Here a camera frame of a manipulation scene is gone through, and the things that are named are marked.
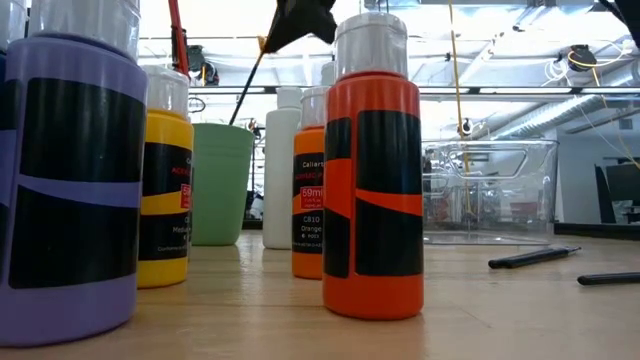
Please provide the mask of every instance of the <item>plastic cup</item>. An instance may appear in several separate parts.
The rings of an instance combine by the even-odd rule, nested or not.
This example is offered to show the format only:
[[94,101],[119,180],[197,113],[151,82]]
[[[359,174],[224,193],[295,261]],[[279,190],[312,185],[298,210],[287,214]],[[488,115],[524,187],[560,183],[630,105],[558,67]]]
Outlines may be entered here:
[[233,245],[247,197],[253,133],[220,124],[194,124],[194,246]]

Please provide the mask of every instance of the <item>black marker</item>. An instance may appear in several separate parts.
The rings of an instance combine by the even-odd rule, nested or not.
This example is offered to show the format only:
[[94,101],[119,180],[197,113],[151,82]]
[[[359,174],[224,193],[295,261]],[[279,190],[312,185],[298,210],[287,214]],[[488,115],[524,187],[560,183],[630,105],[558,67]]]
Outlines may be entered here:
[[490,260],[492,269],[514,269],[521,266],[533,265],[544,261],[566,258],[582,248],[544,249],[527,254],[511,256],[502,259]]
[[611,285],[640,283],[640,273],[595,274],[582,275],[578,278],[580,285]]

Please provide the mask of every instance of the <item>black label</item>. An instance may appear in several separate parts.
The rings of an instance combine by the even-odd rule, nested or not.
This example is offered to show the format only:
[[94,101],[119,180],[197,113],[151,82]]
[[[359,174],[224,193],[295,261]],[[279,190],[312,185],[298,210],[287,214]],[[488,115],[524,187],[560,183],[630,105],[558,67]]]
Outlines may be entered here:
[[137,99],[59,79],[29,81],[20,173],[82,182],[138,182],[146,108]]
[[183,147],[146,143],[144,153],[143,196],[156,196],[158,202],[176,201],[162,195],[179,193],[179,202],[163,204],[174,211],[140,218],[140,260],[168,260],[187,256],[191,234],[191,156]]
[[[4,74],[4,64],[0,66],[1,74]],[[4,267],[4,247],[7,236],[7,222],[9,221],[9,203],[3,199],[11,197],[11,182],[13,178],[13,158],[15,156],[15,142],[7,141],[7,138],[15,139],[17,136],[18,119],[20,117],[20,83],[18,80],[9,80],[0,83],[0,279]]]
[[[99,86],[34,78],[21,105],[26,108],[22,175],[67,182],[141,181],[143,102]],[[85,198],[93,200],[98,192]],[[79,285],[135,273],[139,208],[74,201],[20,186],[14,206],[13,237],[7,239],[12,242],[11,287]]]
[[142,196],[168,194],[190,186],[192,153],[180,146],[146,143]]
[[293,160],[293,251],[322,254],[322,176],[324,154],[296,155]]
[[18,187],[9,285],[79,285],[133,274],[139,212]]
[[367,110],[358,114],[356,187],[422,195],[420,119],[406,113]]
[[340,118],[329,121],[324,139],[327,161],[351,158],[351,119]]
[[356,199],[355,210],[356,273],[368,276],[422,274],[421,216],[360,199]]
[[191,233],[189,213],[140,217],[140,260],[168,260],[187,256]]
[[351,221],[328,208],[324,209],[324,242],[322,263],[328,275],[349,277],[349,238]]

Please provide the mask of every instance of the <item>wooden table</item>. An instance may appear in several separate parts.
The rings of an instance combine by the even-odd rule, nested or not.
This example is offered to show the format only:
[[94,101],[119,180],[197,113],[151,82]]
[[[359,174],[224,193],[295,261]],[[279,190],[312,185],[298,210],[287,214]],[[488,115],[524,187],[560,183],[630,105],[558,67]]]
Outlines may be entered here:
[[325,310],[319,281],[294,279],[288,251],[264,250],[260,232],[245,232],[237,247],[194,248],[189,280],[140,291],[120,329],[0,350],[0,359],[640,359],[640,285],[576,283],[585,273],[640,271],[640,243],[555,241],[584,250],[492,271],[488,259],[532,248],[427,246],[422,316],[367,322]]

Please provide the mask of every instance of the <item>black cable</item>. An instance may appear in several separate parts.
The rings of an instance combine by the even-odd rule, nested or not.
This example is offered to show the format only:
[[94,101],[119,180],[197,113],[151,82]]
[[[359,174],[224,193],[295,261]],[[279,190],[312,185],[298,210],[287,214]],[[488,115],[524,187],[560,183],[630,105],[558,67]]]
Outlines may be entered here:
[[249,74],[249,79],[247,79],[247,83],[244,85],[244,89],[242,89],[242,94],[240,94],[240,99],[238,99],[238,103],[236,104],[236,109],[233,110],[233,115],[231,116],[231,121],[229,121],[229,125],[233,125],[236,121],[236,116],[238,116],[238,111],[240,111],[240,107],[242,106],[242,102],[244,101],[244,97],[247,96],[247,92],[249,91],[249,86],[251,86],[251,82],[253,81],[253,77],[256,75],[256,71],[258,71],[258,66],[260,65],[260,61],[264,56],[263,52],[260,52],[260,56],[258,56],[258,60],[256,60],[256,64],[253,65],[253,69],[251,69],[251,73]]
[[201,109],[199,109],[199,110],[194,110],[194,111],[191,111],[191,110],[190,110],[190,111],[189,111],[189,113],[190,113],[190,114],[197,114],[197,113],[203,112],[203,111],[204,111],[204,109],[206,109],[206,108],[207,108],[207,103],[205,103],[205,102],[204,102],[204,100],[200,99],[199,97],[197,97],[197,96],[190,97],[190,98],[189,98],[189,100],[188,100],[188,101],[189,101],[189,103],[191,103],[191,100],[199,101],[199,102],[200,102],[200,104],[202,104],[202,108],[201,108]]

